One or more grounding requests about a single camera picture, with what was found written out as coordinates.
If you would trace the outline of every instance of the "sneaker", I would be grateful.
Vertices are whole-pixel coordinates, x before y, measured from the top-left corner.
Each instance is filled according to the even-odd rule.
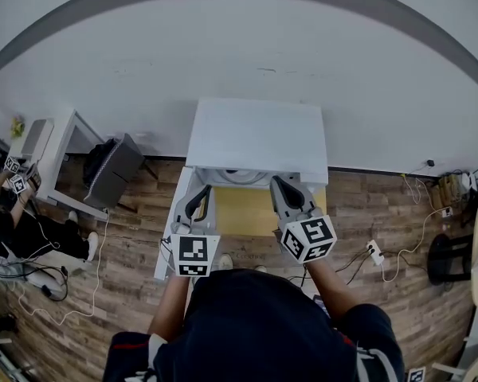
[[[69,220],[71,220],[72,222],[74,222],[76,225],[78,225],[78,215],[76,214],[75,211],[71,211],[69,213]]]
[[[229,271],[230,269],[233,269],[232,256],[228,253],[221,255],[220,260],[217,263],[217,269],[219,271]]]
[[[88,258],[87,261],[92,262],[94,255],[96,254],[97,246],[99,243],[99,235],[96,232],[90,232],[87,238],[88,242]]]

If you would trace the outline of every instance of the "black cable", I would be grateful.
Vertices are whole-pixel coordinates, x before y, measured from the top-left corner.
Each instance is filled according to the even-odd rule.
[[[389,254],[389,255],[397,255],[399,253],[399,251],[384,251],[384,252],[382,252],[382,255],[385,255],[386,253]],[[400,254],[400,257],[402,259],[404,259],[404,262],[406,262],[407,266],[417,267],[418,269],[422,269],[425,273],[427,272],[425,267],[419,266],[419,265],[414,264],[414,263],[409,263],[404,255]]]
[[[170,249],[168,248],[168,246],[167,246],[167,245],[168,245],[168,240],[167,240],[167,239],[161,238],[161,239],[159,240],[159,243],[160,243],[161,246],[163,246],[167,251],[169,251],[169,253],[172,252],[172,250],[170,250]]]
[[[36,263],[36,260],[39,259],[42,255],[37,255],[36,257],[32,258],[32,259],[27,259],[27,260],[21,260],[20,262],[12,262],[12,263],[9,263],[7,262],[7,264],[0,264],[0,267],[9,267],[9,266],[13,266],[15,264],[23,264],[23,263]]]
[[[364,255],[364,254],[367,253],[367,252],[368,252],[368,251],[361,251],[361,252],[357,253],[357,254],[355,255],[355,257],[352,258],[352,260],[351,260],[348,264],[346,264],[344,267],[339,268],[339,269],[336,270],[335,272],[338,273],[339,271],[344,271],[344,270],[347,269],[359,256]]]
[[[290,282],[293,279],[302,279],[303,276],[288,276],[286,279]]]
[[[62,278],[63,278],[63,280],[64,280],[65,295],[64,295],[63,298],[57,298],[57,299],[55,299],[55,298],[50,298],[50,297],[48,297],[48,298],[49,298],[50,300],[54,301],[54,302],[63,302],[63,301],[67,298],[67,296],[68,296],[68,294],[69,294],[69,285],[68,285],[68,281],[67,281],[68,278],[67,278],[67,276],[65,275],[65,273],[64,273],[59,267],[46,266],[46,265],[44,265],[44,264],[35,263],[35,262],[33,262],[33,263],[39,265],[40,267],[35,267],[31,272],[29,272],[29,273],[23,273],[22,275],[1,275],[1,274],[0,274],[0,279],[26,279],[26,276],[29,276],[29,275],[31,275],[31,274],[33,274],[33,273],[38,272],[38,271],[44,271],[44,270],[46,270],[46,269],[51,269],[51,270],[54,270],[54,271],[58,271],[58,272],[61,274],[61,276],[62,276]]]
[[[300,286],[300,289],[303,288],[303,285],[304,285],[304,280],[306,280],[306,274],[308,272],[308,269],[306,268],[306,265],[304,265],[304,274],[303,274],[303,279],[301,280],[301,286]]]
[[[352,275],[351,280],[349,280],[349,281],[347,282],[347,285],[348,285],[348,286],[349,286],[349,284],[352,283],[352,281],[354,280],[354,277],[356,277],[356,275],[358,274],[359,269],[361,269],[361,266],[365,263],[365,261],[366,261],[369,257],[370,257],[370,255],[367,255],[367,256],[365,257],[365,259],[363,259],[362,262],[359,264],[358,268],[356,269],[356,271],[355,271],[354,274]]]

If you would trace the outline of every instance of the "wall socket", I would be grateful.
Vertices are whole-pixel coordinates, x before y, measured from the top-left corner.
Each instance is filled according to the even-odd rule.
[[[384,256],[381,255],[381,249],[379,249],[379,246],[375,240],[371,240],[368,244],[366,244],[366,249],[368,253],[370,253],[371,258],[374,260],[375,266],[379,266],[382,262],[384,262]]]
[[[453,208],[448,207],[446,209],[443,209],[441,211],[441,215],[443,216],[443,218],[448,218],[449,216],[453,215]]]

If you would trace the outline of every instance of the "white table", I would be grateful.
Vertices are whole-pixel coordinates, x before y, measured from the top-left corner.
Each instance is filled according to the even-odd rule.
[[[249,170],[297,173],[311,191],[327,185],[322,109],[267,100],[207,98],[198,101],[186,167],[175,190],[163,238],[171,235],[177,203],[199,185],[223,185],[203,171]],[[264,180],[264,189],[269,188]],[[154,277],[167,276],[169,252],[159,245]]]
[[[42,118],[49,119],[53,123],[53,130],[49,136],[44,153],[37,160],[37,168],[41,176],[41,186],[37,191],[36,198],[51,205],[57,205],[60,202],[71,209],[86,212],[98,220],[106,220],[108,218],[107,213],[75,200],[55,189],[65,154],[68,152],[89,153],[95,145],[103,143],[103,139],[76,111],[60,111],[50,115],[43,115]],[[32,122],[33,119],[27,120],[23,135],[13,140],[9,156],[14,158],[22,156],[22,147]]]

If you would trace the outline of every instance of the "cable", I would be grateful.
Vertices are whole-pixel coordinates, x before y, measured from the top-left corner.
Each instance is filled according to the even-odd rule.
[[[382,280],[384,280],[384,282],[386,283],[390,283],[390,282],[393,282],[397,276],[398,276],[398,272],[400,271],[400,254],[404,251],[406,251],[407,253],[414,253],[419,247],[420,245],[423,243],[423,239],[425,238],[425,225],[427,223],[427,220],[434,214],[434,213],[438,213],[440,211],[444,211],[445,209],[447,209],[448,207],[445,207],[445,208],[441,208],[441,209],[434,209],[433,212],[431,212],[429,215],[427,215],[427,217],[425,218],[425,220],[423,221],[423,230],[422,230],[422,233],[421,233],[421,239],[420,241],[418,242],[418,244],[416,245],[416,247],[410,251],[408,249],[402,249],[398,252],[397,254],[397,271],[395,272],[395,276],[393,276],[392,279],[390,280],[386,280],[385,276],[384,276],[384,266],[382,265],[381,263],[381,271],[382,271]]]
[[[418,195],[418,199],[416,201],[416,197],[414,196],[413,189],[409,185],[409,182],[407,182],[407,180],[406,180],[406,175],[403,174],[402,177],[404,178],[404,181],[406,182],[407,186],[409,187],[409,190],[411,192],[411,196],[413,197],[414,204],[418,205],[421,201],[421,193],[420,193],[420,189],[418,188],[418,185],[417,185],[418,179],[417,178],[414,179],[414,182],[416,184],[417,195]]]
[[[49,240],[49,239],[46,237],[45,232],[44,232],[43,229],[42,229],[41,222],[39,222],[39,219],[37,219],[36,216],[34,216],[33,214],[31,214],[29,211],[27,211],[27,210],[25,209],[25,205],[24,205],[24,204],[22,204],[22,205],[23,205],[23,212],[28,213],[32,218],[35,219],[35,221],[36,221],[37,224],[39,225],[39,228],[41,229],[42,237],[45,238],[46,241],[48,241],[48,243],[47,243],[45,246],[43,246],[43,247],[37,249],[37,250],[36,250],[34,253],[32,253],[28,258],[25,258],[25,259],[20,260],[20,261],[18,261],[18,262],[13,262],[13,263],[8,263],[8,264],[2,264],[2,265],[0,265],[0,267],[8,267],[8,266],[11,266],[11,265],[13,265],[13,264],[29,262],[29,260],[30,260],[30,258],[31,258],[32,256],[36,255],[38,252],[40,252],[40,251],[41,251],[42,249],[44,249],[44,248],[47,248],[48,246],[51,246],[51,247],[52,247],[53,249],[55,249],[55,250],[58,250],[58,249],[60,249],[60,247],[61,247],[61,245],[60,245],[58,242],[52,242],[51,240]],[[3,242],[2,242],[2,246],[3,246],[4,248],[8,249],[8,247],[7,247]]]
[[[58,267],[42,265],[42,267],[33,268],[33,270],[29,273],[22,273],[20,275],[2,275],[0,273],[0,279],[24,279],[26,276],[30,276],[31,274],[36,273],[38,271],[43,271],[44,269],[53,269],[55,271],[59,271],[61,274],[64,274],[64,272],[62,272],[62,270],[59,269]]]
[[[420,182],[423,185],[423,188],[425,189],[425,192],[427,193],[427,197],[429,198],[430,208],[432,208],[432,210],[435,212],[436,209],[433,207],[432,198],[430,197],[429,189],[427,189],[427,186],[425,185],[425,183],[419,178],[417,178],[416,181]]]
[[[304,274],[303,274],[303,278],[301,279],[301,286],[300,286],[300,289],[303,288],[303,285],[304,285],[304,280],[306,280],[306,274],[308,272],[308,269],[306,268],[306,265],[304,265]]]
[[[397,253],[398,253],[397,251],[384,251],[381,254],[382,255],[385,255],[385,254],[396,255]],[[427,270],[423,266],[420,266],[420,265],[417,265],[417,264],[414,264],[414,263],[409,263],[403,255],[401,255],[400,257],[404,260],[404,262],[406,262],[407,266],[417,267],[418,269],[422,269],[424,272],[427,272]]]
[[[346,264],[344,267],[339,268],[339,269],[338,269],[337,271],[335,271],[335,272],[338,273],[339,271],[344,271],[344,270],[347,269],[359,256],[364,255],[364,254],[367,253],[367,252],[368,252],[368,251],[361,251],[361,252],[357,253],[357,254],[355,255],[355,257],[352,258],[352,260],[351,260],[348,264]]]
[[[347,285],[348,285],[348,286],[349,286],[349,284],[352,283],[352,281],[354,280],[354,277],[356,277],[356,275],[358,274],[359,269],[361,269],[361,266],[365,263],[365,261],[366,261],[369,257],[370,257],[370,255],[367,255],[367,256],[365,257],[365,259],[363,259],[363,260],[361,261],[361,263],[359,264],[358,268],[356,269],[356,271],[355,271],[354,274],[352,275],[351,280],[349,280],[349,281],[347,282]]]
[[[97,284],[96,284],[96,288],[94,289],[94,292],[92,293],[92,312],[91,313],[82,313],[81,311],[78,311],[78,310],[72,310],[72,311],[69,311],[66,315],[64,315],[64,317],[62,318],[62,320],[60,322],[57,322],[55,319],[53,319],[53,317],[45,309],[35,309],[34,311],[32,311],[32,313],[29,313],[27,311],[27,309],[22,305],[22,298],[23,298],[23,296],[25,296],[25,288],[24,288],[23,285],[21,285],[22,288],[23,288],[23,293],[18,298],[18,304],[23,309],[23,311],[25,311],[30,317],[32,317],[37,311],[41,311],[41,312],[44,312],[44,313],[48,314],[49,319],[51,321],[53,321],[55,324],[62,325],[64,323],[65,319],[72,313],[79,314],[79,315],[82,315],[84,317],[93,317],[94,316],[94,313],[96,312],[96,292],[97,292],[97,289],[99,289],[99,284],[100,284],[99,268],[100,268],[100,265],[101,265],[101,251],[102,251],[103,246],[104,246],[104,241],[106,240],[106,231],[108,229],[108,224],[110,222],[110,211],[109,211],[109,209],[107,209],[107,214],[108,214],[108,218],[106,219],[106,225],[104,226],[104,238],[103,238],[103,242],[101,243],[101,246],[99,248],[99,259],[97,261],[97,270],[96,270]]]
[[[159,244],[163,247],[165,247],[165,249],[167,249],[169,251],[169,253],[171,254],[172,251],[168,248],[168,246],[165,245],[165,243],[167,243],[167,240],[165,238],[161,238],[159,240]],[[163,259],[165,260],[165,262],[167,262],[167,266],[172,270],[172,271],[175,271],[175,269],[172,267],[172,265],[170,265],[170,261],[169,261],[169,258],[167,259],[165,254],[163,253],[163,250],[162,248],[159,248],[159,253],[161,254],[161,256],[163,257]]]

